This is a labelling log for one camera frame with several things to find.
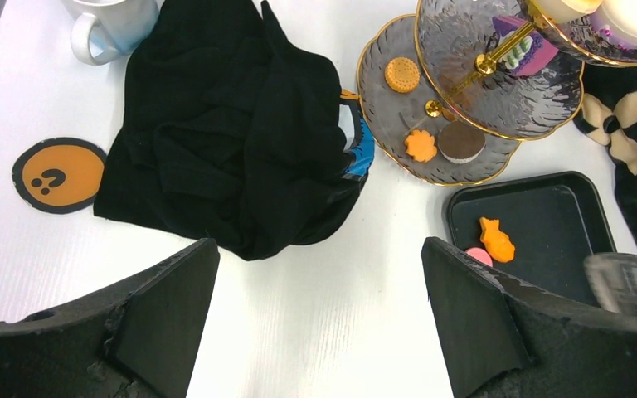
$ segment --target orange fish toy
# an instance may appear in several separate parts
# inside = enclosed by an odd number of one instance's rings
[[[480,217],[479,224],[482,226],[482,235],[479,240],[484,243],[489,255],[500,263],[508,263],[514,260],[516,248],[509,239],[509,236],[499,230],[499,220],[488,220]]]

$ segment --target gold bolt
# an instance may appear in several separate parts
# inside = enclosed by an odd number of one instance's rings
[[[486,54],[480,54],[474,60],[474,67],[481,75],[489,76],[497,71],[497,62]]]
[[[426,114],[431,118],[437,118],[440,116],[440,104],[434,100],[430,100],[426,103]]]

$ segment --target mug handle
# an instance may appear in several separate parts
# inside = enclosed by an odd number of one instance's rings
[[[114,41],[105,29],[99,29],[101,32],[101,39],[104,41],[105,48],[101,54],[97,56],[91,55],[91,32],[95,27],[101,28],[101,22],[93,14],[83,13],[81,14],[72,28],[72,34],[70,42],[72,45],[72,51],[75,53],[76,58],[89,65],[103,65],[118,58],[121,53],[115,47]]]

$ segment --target white surface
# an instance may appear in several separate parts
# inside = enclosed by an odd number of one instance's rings
[[[416,1],[272,0],[289,39],[328,56],[355,89],[364,45]],[[70,50],[72,19],[55,0],[8,0],[0,21],[0,320],[76,299],[154,265],[190,240],[54,216],[13,188],[15,159],[44,138],[108,148],[122,120],[124,60],[87,66]],[[636,252],[612,195],[605,150],[573,126],[525,143],[501,182],[577,170],[596,184],[620,251]],[[454,193],[404,172],[381,151],[355,209],[330,239],[245,263],[222,251],[191,397],[451,396],[426,301],[421,246],[445,237]]]

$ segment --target tiered dessert stand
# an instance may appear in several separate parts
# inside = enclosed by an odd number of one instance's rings
[[[500,42],[493,17],[527,21]],[[502,57],[538,31],[559,52],[536,75],[513,77],[498,68]],[[421,67],[408,94],[387,85],[384,68],[397,57]],[[497,177],[522,141],[545,138],[581,107],[585,63],[637,66],[637,50],[622,50],[591,28],[588,17],[554,24],[535,0],[420,0],[416,14],[387,23],[362,52],[357,88],[377,143],[413,175],[444,186],[478,184]],[[483,152],[454,164],[438,154],[426,163],[406,154],[412,129],[437,134],[452,121],[485,132]]]

